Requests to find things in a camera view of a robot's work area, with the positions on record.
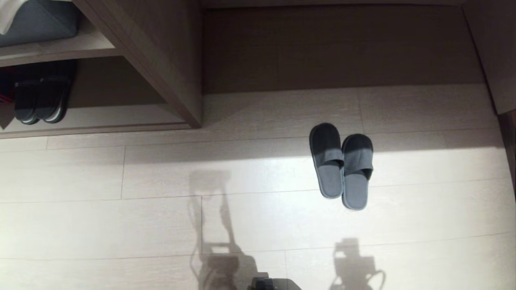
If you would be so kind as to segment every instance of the gray slipper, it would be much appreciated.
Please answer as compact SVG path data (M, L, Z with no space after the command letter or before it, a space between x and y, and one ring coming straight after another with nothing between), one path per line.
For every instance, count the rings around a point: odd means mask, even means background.
M344 159L337 128L328 123L315 126L310 132L310 150L322 195L338 198L344 190Z
M350 210L363 210L367 205L367 188L373 173L373 143L365 135L351 135L344 140L342 153L345 186L342 202Z

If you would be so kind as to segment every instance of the floor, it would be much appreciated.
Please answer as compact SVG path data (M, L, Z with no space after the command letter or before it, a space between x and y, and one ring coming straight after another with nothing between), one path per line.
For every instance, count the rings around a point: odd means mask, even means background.
M477 73L216 84L199 130L0 140L0 288L514 289L514 191ZM363 211L318 190L321 122L373 141Z

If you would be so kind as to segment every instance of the shelf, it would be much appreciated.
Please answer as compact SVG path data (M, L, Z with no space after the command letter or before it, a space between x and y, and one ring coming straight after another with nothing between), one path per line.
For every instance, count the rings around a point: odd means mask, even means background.
M65 118L25 125L0 106L0 139L190 128L123 57L80 59Z
M73 38L0 47L0 67L74 58L118 56L120 52L85 17Z

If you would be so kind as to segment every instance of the white cloth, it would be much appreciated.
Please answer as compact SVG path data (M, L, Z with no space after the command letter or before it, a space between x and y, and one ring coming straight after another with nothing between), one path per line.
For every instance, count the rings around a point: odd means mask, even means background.
M0 34L4 35L9 31L16 12L18 12L18 9L27 1L28 0L0 0Z

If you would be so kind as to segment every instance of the slipper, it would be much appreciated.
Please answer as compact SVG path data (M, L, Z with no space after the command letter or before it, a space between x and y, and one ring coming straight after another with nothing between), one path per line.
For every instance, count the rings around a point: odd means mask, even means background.
M373 143L365 135L354 134L344 140L342 153L345 186L342 202L350 210L363 210L373 173Z
M39 119L54 124L64 118L76 69L77 61L74 59L54 61L45 67L36 104Z
M315 126L310 132L310 150L322 195L338 198L344 190L344 159L337 128L328 123Z
M38 80L17 82L14 89L14 116L26 125L39 121L36 117L36 101L38 97Z

